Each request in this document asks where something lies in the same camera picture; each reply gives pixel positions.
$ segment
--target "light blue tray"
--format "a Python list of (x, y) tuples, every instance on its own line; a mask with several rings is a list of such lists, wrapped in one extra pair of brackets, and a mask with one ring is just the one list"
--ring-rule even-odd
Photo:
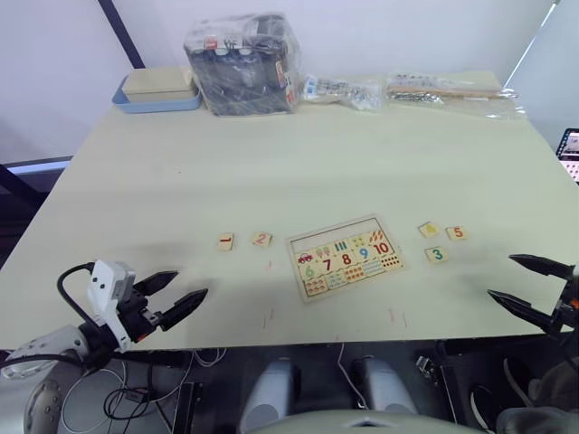
[(125, 113), (153, 113), (156, 111), (180, 111), (180, 110), (195, 110), (199, 109), (201, 105), (201, 92), (197, 90), (197, 95), (190, 99), (174, 99), (170, 101), (154, 101), (154, 102), (130, 102), (123, 92), (123, 84), (125, 84), (125, 77), (119, 84), (119, 88), (112, 97), (112, 103)]

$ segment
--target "white wall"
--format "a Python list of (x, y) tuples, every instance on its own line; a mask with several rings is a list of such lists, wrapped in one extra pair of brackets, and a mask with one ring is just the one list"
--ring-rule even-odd
[(147, 66), (186, 64), (195, 19), (282, 11), (316, 74), (494, 71), (504, 82), (551, 0), (115, 0)]
[(73, 155), (131, 66), (96, 0), (0, 2), (0, 163)]
[(561, 0), (509, 82), (553, 149), (579, 128), (579, 2)]

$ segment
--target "clear plastic packaging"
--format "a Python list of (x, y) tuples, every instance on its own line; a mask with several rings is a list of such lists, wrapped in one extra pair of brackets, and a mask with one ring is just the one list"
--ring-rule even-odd
[(307, 102), (339, 102), (356, 110), (378, 111), (383, 102), (382, 84), (379, 81), (349, 82), (319, 79), (313, 75), (308, 75), (304, 80), (301, 96)]
[(204, 20), (194, 25), (184, 47), (215, 115), (291, 112), (298, 103), (299, 45), (283, 14)]
[(385, 97), (393, 103), (447, 109), (486, 118), (523, 118), (526, 115), (523, 108), (516, 104), (518, 94), (512, 89), (432, 75), (389, 76)]

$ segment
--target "number tile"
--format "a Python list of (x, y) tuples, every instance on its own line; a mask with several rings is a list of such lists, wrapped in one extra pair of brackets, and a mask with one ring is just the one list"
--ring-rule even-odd
[(432, 264), (440, 264), (441, 262), (449, 260), (449, 253), (441, 246), (431, 247), (424, 251), (426, 253), (426, 258)]

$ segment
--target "number 10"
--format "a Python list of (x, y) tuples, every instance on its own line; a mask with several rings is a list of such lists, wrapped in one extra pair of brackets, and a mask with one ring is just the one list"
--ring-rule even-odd
[(379, 255), (382, 255), (384, 253), (388, 253), (388, 251), (390, 250), (388, 248), (388, 244), (386, 244), (385, 242), (381, 242), (380, 244), (375, 244), (374, 248), (377, 250)]

